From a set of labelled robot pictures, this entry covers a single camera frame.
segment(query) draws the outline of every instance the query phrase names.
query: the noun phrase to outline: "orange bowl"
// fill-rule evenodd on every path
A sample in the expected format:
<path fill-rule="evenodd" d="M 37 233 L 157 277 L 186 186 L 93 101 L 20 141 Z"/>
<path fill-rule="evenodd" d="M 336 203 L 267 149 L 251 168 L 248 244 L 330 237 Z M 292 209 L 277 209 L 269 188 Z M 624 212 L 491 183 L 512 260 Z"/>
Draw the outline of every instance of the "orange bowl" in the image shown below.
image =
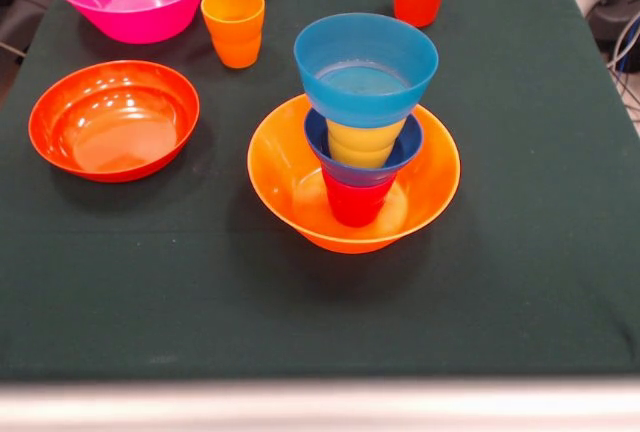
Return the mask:
<path fill-rule="evenodd" d="M 447 207 L 460 181 L 460 157 L 453 138 L 424 107 L 413 113 L 424 145 L 391 187 L 374 222 L 352 228 L 329 207 L 320 162 L 304 135 L 311 108 L 299 95 L 275 109 L 256 129 L 249 151 L 249 178 L 260 200 L 314 244 L 333 252 L 361 254 L 381 249 L 421 229 Z"/>
<path fill-rule="evenodd" d="M 29 138 L 51 164 L 98 182 L 127 182 L 169 163 L 193 133 L 200 105 L 191 83 L 152 62 L 81 69 L 33 107 Z"/>

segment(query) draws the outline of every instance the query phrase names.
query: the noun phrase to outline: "dark green tablecloth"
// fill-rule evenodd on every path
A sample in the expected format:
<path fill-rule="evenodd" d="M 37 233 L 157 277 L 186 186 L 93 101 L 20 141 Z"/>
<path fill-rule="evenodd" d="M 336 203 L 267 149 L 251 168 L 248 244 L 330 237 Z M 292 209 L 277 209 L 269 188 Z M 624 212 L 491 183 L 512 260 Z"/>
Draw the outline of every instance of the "dark green tablecloth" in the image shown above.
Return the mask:
<path fill-rule="evenodd" d="M 258 63 L 231 71 L 199 16 L 127 46 L 54 3 L 0 112 L 0 377 L 640 371 L 640 142 L 574 0 L 444 0 L 422 103 L 455 137 L 462 181 L 427 229 L 342 256 L 260 203 L 246 149 L 301 92 L 293 41 L 350 11 L 391 0 L 267 0 Z M 120 58 L 193 81 L 193 139 L 131 184 L 50 167 L 27 137 L 34 102 Z"/>

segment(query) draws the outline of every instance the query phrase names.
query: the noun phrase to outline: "light blue cup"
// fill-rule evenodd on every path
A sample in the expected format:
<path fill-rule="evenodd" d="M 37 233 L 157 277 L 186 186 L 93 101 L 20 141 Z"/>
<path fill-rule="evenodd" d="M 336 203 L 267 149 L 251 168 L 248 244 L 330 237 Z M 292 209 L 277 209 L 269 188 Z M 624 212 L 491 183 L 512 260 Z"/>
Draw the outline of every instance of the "light blue cup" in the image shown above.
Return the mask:
<path fill-rule="evenodd" d="M 377 14 L 313 22 L 298 35 L 293 53 L 313 108 L 349 127 L 404 119 L 438 68 L 438 52 L 424 33 Z"/>

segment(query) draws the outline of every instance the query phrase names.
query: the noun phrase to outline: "blue cup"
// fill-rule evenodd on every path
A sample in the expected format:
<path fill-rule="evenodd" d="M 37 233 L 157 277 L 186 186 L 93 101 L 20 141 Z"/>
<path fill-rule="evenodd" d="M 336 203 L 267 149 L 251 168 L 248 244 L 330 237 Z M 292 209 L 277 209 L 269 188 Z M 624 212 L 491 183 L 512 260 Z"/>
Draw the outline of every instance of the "blue cup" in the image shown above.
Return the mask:
<path fill-rule="evenodd" d="M 300 32 L 293 53 L 313 108 L 358 128 L 407 117 L 438 68 L 438 52 L 424 33 L 377 14 L 320 19 Z"/>
<path fill-rule="evenodd" d="M 391 155 L 378 169 L 362 169 L 341 164 L 329 154 L 326 119 L 311 109 L 304 121 L 304 133 L 311 150 L 320 160 L 322 168 L 334 179 L 353 187 L 373 187 L 398 173 L 411 162 L 422 146 L 422 127 L 413 115 L 409 115 L 396 139 Z"/>

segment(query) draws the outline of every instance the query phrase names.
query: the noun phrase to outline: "yellow cup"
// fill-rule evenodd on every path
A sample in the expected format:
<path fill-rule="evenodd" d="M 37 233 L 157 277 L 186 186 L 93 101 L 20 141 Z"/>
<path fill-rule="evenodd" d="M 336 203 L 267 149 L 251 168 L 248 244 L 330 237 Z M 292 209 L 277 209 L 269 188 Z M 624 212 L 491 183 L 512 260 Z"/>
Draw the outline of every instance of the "yellow cup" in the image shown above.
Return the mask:
<path fill-rule="evenodd" d="M 382 167 L 407 119 L 373 129 L 359 129 L 327 120 L 331 158 L 352 167 Z"/>
<path fill-rule="evenodd" d="M 264 7 L 264 0 L 202 0 L 213 47 L 227 67 L 243 69 L 258 60 Z"/>

